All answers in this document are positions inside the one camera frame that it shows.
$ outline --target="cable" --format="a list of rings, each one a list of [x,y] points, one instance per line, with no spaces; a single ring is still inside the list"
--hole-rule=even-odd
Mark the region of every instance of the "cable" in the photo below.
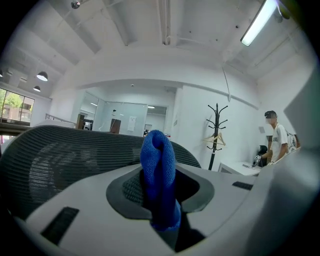
[[[223,74],[224,74],[226,86],[228,87],[228,93],[229,93],[229,95],[228,95],[228,102],[230,102],[230,101],[231,101],[231,94],[230,94],[230,90],[229,90],[228,80],[227,80],[227,77],[226,77],[226,73],[225,73],[224,67],[221,66],[221,68],[222,68],[222,71],[223,71]]]

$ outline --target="window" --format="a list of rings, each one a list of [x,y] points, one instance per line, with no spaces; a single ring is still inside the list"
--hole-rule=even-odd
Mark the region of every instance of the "window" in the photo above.
[[[34,102],[32,98],[0,88],[1,121],[11,123],[15,120],[30,125]]]

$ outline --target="wooden hanger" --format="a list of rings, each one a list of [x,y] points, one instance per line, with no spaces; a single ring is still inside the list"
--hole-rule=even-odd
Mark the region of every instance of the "wooden hanger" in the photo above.
[[[219,144],[219,145],[226,145],[226,143],[224,142],[224,139],[222,138],[222,133],[219,132],[218,135],[216,137],[213,136],[210,136],[208,138],[205,138],[204,139],[205,142],[211,142],[211,143],[216,143],[216,144]]]

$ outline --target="cap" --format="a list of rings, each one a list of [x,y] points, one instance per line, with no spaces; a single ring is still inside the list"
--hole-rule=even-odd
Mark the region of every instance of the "cap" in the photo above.
[[[277,113],[273,110],[269,110],[264,113],[265,118],[277,118]]]

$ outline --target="gray mesh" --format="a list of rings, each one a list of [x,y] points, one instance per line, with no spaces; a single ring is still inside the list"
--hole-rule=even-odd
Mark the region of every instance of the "gray mesh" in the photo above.
[[[59,126],[38,126],[17,137],[0,159],[1,196],[26,219],[44,202],[81,179],[139,164],[144,138]],[[171,142],[177,162],[201,167]]]

